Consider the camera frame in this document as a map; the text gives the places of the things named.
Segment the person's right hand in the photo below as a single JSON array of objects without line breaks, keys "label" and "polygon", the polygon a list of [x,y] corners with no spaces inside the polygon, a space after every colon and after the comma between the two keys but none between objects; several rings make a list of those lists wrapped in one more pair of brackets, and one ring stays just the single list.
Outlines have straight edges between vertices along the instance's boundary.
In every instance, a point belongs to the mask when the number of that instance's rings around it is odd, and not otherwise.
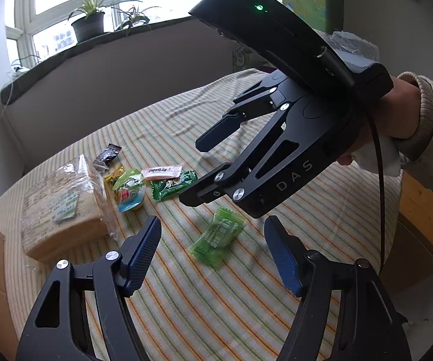
[{"label": "person's right hand", "polygon": [[377,132],[395,142],[399,151],[417,161],[433,133],[433,95],[428,83],[405,72],[393,78],[393,89],[372,111]]}]

